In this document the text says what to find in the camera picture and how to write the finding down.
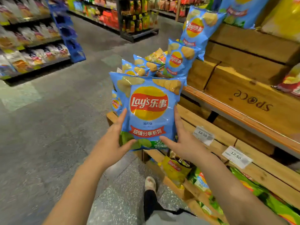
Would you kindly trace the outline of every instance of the tile floor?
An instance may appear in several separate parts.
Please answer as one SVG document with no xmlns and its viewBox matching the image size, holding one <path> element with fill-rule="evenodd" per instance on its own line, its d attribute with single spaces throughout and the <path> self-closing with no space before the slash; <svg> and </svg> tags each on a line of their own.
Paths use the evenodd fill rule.
<svg viewBox="0 0 300 225">
<path fill-rule="evenodd" d="M 109 72 L 121 59 L 147 56 L 182 24 L 160 18 L 160 31 L 135 44 L 72 16 L 87 60 L 17 86 L 0 81 L 1 225 L 39 225 L 61 197 L 77 167 L 106 132 L 111 110 Z M 141 224 L 146 176 L 154 176 L 129 152 L 101 178 L 88 224 Z M 186 207 L 158 180 L 159 202 Z"/>
</svg>

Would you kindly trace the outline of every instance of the blue shelf rack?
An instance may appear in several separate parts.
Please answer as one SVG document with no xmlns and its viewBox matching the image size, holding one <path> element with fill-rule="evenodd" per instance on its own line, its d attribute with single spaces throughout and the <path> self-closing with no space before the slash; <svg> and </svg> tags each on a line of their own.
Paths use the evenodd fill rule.
<svg viewBox="0 0 300 225">
<path fill-rule="evenodd" d="M 73 22 L 67 14 L 68 7 L 62 0 L 46 0 L 51 17 L 59 29 L 65 46 L 70 52 L 73 63 L 85 60 L 85 54 L 81 45 L 77 42 L 77 33 L 73 28 Z"/>
</svg>

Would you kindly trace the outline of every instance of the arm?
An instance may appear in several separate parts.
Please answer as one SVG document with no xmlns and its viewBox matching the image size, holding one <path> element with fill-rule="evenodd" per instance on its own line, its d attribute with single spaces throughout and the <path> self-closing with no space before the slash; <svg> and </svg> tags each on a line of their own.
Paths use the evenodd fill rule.
<svg viewBox="0 0 300 225">
<path fill-rule="evenodd" d="M 98 141 L 84 163 L 78 168 L 61 199 L 43 225 L 85 225 L 103 172 L 118 162 L 136 140 L 119 146 L 119 135 L 127 110 Z"/>
<path fill-rule="evenodd" d="M 194 163 L 205 176 L 230 225 L 285 225 L 285 223 L 246 189 L 219 158 L 210 153 L 198 139 L 187 132 L 174 107 L 178 143 L 160 139 L 182 159 Z"/>
</svg>

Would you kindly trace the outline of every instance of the hand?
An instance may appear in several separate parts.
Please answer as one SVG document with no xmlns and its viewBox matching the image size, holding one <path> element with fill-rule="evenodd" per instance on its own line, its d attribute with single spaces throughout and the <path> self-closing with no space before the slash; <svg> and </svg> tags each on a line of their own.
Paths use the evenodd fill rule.
<svg viewBox="0 0 300 225">
<path fill-rule="evenodd" d="M 98 141 L 89 155 L 89 157 L 96 160 L 96 163 L 98 163 L 104 170 L 122 159 L 122 157 L 130 150 L 131 146 L 136 142 L 136 140 L 133 139 L 122 147 L 119 145 L 120 132 L 126 113 L 127 109 L 125 108 L 117 121 L 109 127 L 106 134 Z"/>
<path fill-rule="evenodd" d="M 201 156 L 201 152 L 206 151 L 205 146 L 190 132 L 185 130 L 176 106 L 174 106 L 174 119 L 178 134 L 178 143 L 165 136 L 160 136 L 159 139 L 179 155 L 180 158 L 195 164 L 197 157 Z"/>
</svg>

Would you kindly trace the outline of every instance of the person's left hand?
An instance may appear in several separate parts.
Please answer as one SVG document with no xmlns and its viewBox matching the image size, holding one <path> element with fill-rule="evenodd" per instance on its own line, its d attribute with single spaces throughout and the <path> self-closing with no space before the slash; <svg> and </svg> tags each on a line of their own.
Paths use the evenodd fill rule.
<svg viewBox="0 0 300 225">
<path fill-rule="evenodd" d="M 127 109 L 119 115 L 117 121 L 109 127 L 106 134 L 97 142 L 89 157 L 91 157 L 104 170 L 118 162 L 130 150 L 136 142 L 130 140 L 120 147 L 119 137 L 124 122 Z"/>
</svg>

